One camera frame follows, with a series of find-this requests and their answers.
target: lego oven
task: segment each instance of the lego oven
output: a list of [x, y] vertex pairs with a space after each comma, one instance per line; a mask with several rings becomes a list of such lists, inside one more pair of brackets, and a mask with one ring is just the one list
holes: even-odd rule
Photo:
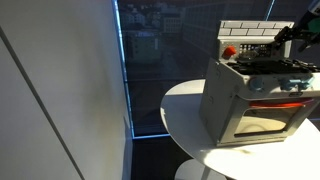
[[[320, 74], [296, 73], [299, 81], [283, 80], [291, 75], [241, 75], [211, 59], [199, 113], [213, 142], [254, 144], [292, 135], [319, 104]], [[310, 87], [301, 90], [307, 81]], [[290, 91], [285, 90], [289, 82], [297, 83]]]

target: white panel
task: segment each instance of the white panel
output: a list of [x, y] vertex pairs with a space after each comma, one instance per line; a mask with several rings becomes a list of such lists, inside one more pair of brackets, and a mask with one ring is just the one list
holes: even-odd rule
[[283, 23], [276, 23], [276, 25], [274, 26], [274, 28], [280, 28], [280, 29], [282, 29], [282, 28], [284, 28], [284, 27], [286, 27], [286, 26], [290, 27], [290, 26], [291, 26], [291, 23], [285, 23], [285, 22], [283, 22]]
[[80, 179], [0, 39], [0, 179]]
[[258, 28], [273, 28], [275, 26], [274, 22], [261, 22]]
[[248, 36], [262, 36], [264, 29], [249, 29]]
[[266, 29], [263, 33], [264, 36], [275, 36], [279, 33], [279, 29]]
[[130, 175], [112, 2], [2, 0], [0, 6], [0, 24], [88, 180]]
[[258, 22], [244, 22], [242, 23], [241, 28], [257, 28], [258, 24]]
[[231, 29], [220, 29], [219, 36], [229, 36]]
[[242, 22], [228, 22], [226, 21], [224, 23], [224, 28], [240, 28], [241, 27]]
[[232, 29], [231, 35], [234, 36], [245, 36], [248, 32], [248, 29]]

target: oven window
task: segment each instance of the oven window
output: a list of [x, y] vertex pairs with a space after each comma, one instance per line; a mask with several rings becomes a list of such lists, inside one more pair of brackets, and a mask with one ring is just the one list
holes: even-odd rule
[[242, 116], [235, 136], [284, 130], [301, 107], [249, 109]]

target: glass window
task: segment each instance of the glass window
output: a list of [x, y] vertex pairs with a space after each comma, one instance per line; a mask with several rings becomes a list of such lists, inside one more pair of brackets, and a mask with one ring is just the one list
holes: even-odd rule
[[[159, 108], [170, 88], [205, 78], [209, 57], [217, 48], [220, 20], [296, 21], [309, 2], [117, 0], [117, 4], [134, 135], [145, 136], [167, 133]], [[294, 48], [292, 56], [316, 61]]]
[[235, 136], [285, 130], [300, 107], [249, 109], [241, 118]]

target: white table top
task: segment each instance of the white table top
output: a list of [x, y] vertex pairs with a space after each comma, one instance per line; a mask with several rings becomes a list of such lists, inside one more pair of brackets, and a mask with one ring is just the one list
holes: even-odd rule
[[185, 152], [234, 179], [320, 179], [320, 132], [307, 119], [284, 142], [215, 147], [199, 117], [204, 82], [181, 83], [162, 99], [162, 121]]

